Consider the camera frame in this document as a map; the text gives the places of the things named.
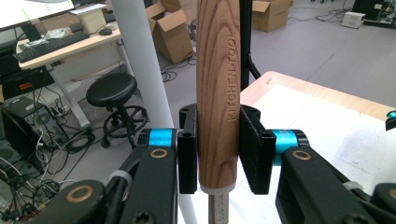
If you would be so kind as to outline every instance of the wood grain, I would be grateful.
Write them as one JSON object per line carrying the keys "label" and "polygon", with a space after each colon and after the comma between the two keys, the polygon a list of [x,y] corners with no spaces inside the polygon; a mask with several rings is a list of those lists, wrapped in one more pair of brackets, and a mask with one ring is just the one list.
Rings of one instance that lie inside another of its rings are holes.
{"label": "wood grain", "polygon": [[362,99],[360,97],[335,91],[322,87],[295,77],[289,77],[277,72],[267,72],[262,77],[254,81],[248,88],[241,92],[241,104],[254,105],[268,91],[276,85],[285,86],[296,91],[300,91],[314,97],[341,105],[343,107],[358,111],[370,117],[386,120],[389,111],[394,110],[388,105]]}
{"label": "wood grain", "polygon": [[227,188],[236,180],[240,100],[239,1],[198,3],[199,180]]}

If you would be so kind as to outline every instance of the blue clamp part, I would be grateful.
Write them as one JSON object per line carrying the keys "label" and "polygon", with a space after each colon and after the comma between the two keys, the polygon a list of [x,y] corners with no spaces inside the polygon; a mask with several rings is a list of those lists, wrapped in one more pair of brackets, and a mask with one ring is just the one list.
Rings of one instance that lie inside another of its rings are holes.
{"label": "blue clamp part", "polygon": [[390,111],[390,112],[387,114],[387,118],[388,118],[388,119],[395,119],[395,118],[396,118],[396,111]]}
{"label": "blue clamp part", "polygon": [[297,147],[298,139],[292,130],[272,130],[272,132],[276,136],[276,155],[274,165],[280,166],[282,162],[280,156],[290,147]]}
{"label": "blue clamp part", "polygon": [[172,147],[173,129],[151,129],[149,147]]}

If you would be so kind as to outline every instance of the computer monitor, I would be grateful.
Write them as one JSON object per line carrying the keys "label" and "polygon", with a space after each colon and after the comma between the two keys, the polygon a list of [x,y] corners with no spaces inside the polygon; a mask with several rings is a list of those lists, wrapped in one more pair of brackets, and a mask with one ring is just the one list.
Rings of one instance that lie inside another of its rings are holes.
{"label": "computer monitor", "polygon": [[41,38],[40,33],[30,23],[33,19],[46,19],[74,9],[73,2],[38,3],[26,0],[0,0],[3,11],[0,14],[0,31],[21,27],[30,41]]}

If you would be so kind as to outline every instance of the white pole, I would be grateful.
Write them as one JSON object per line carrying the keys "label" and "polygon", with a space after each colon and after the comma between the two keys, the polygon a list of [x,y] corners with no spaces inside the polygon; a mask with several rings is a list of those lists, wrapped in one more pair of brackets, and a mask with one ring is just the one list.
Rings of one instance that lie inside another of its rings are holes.
{"label": "white pole", "polygon": [[126,72],[134,77],[134,71],[132,70],[128,56],[126,55],[125,47],[120,39],[117,40],[117,45],[119,46],[119,53],[121,54],[121,58],[123,59]]}
{"label": "white pole", "polygon": [[112,1],[125,50],[153,128],[173,128],[144,2]]}

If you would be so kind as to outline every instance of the white cable tie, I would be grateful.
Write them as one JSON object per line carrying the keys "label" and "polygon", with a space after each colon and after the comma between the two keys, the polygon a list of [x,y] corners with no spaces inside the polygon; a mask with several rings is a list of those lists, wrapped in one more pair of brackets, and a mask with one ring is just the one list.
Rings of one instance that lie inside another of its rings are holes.
{"label": "white cable tie", "polygon": [[110,175],[110,180],[114,176],[122,177],[128,183],[128,186],[126,187],[123,198],[122,198],[122,200],[125,201],[128,198],[129,188],[132,186],[132,177],[128,174],[128,172],[125,172],[123,170],[116,170],[115,172],[113,172],[113,174]]}
{"label": "white cable tie", "polygon": [[352,189],[361,189],[363,190],[363,187],[355,181],[349,181],[343,184],[344,187],[346,187],[347,190],[352,190]]}

